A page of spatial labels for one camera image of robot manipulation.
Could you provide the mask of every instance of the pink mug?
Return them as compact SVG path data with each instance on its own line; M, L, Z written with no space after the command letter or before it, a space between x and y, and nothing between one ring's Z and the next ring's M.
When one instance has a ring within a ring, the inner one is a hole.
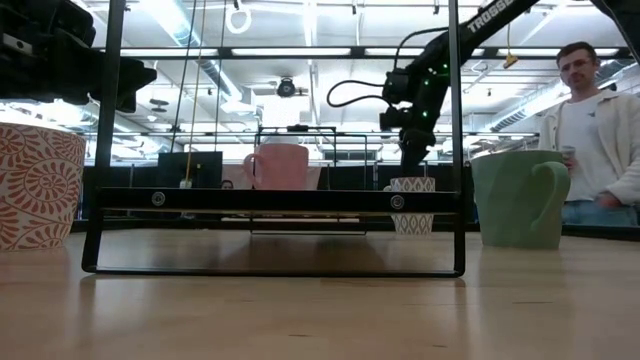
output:
M244 159L244 172L258 190L306 190L308 167L309 150L294 144L263 144Z

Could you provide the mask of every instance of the mug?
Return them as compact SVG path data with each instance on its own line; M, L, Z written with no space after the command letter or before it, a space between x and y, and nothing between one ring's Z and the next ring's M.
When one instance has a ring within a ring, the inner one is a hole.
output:
M0 123L0 251L63 246L80 197L86 140Z
M433 192L436 179L429 177L404 177L391 179L391 186L385 191ZM428 235L433 227L433 214L393 214L393 225L398 235Z
M251 166L255 163L255 175ZM244 159L244 172L258 190L306 190L309 149L294 144L262 144Z
M471 160L482 243L557 249L571 178L555 151L514 151Z

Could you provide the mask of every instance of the man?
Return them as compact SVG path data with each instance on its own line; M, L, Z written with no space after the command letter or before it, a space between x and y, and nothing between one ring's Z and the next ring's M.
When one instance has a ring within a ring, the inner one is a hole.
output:
M600 62L588 43L565 46L556 63L571 98L546 113L539 148L571 150L565 157L571 189L564 222L637 226L633 205L640 203L640 99L596 87Z

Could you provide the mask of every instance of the white shirt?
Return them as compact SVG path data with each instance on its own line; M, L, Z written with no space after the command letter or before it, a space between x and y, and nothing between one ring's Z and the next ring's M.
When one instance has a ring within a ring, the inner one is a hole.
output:
M607 186L618 180L615 169L602 146L598 133L596 108L598 94L562 107L558 128L558 147L576 149L576 165L571 170L571 189L567 201L594 200Z

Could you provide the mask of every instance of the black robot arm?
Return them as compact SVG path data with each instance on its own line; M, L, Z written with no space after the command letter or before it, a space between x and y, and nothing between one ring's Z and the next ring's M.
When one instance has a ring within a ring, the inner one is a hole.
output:
M471 58L484 41L526 12L539 0L495 0L477 15L459 25L460 62ZM612 18L638 60L640 49L640 1L592 0ZM435 145L433 129L450 85L449 34L433 39L420 56L406 68L387 73L382 97L392 104L410 102L408 108L389 106L380 114L380 129L400 128L402 169L408 174L428 154L427 146Z

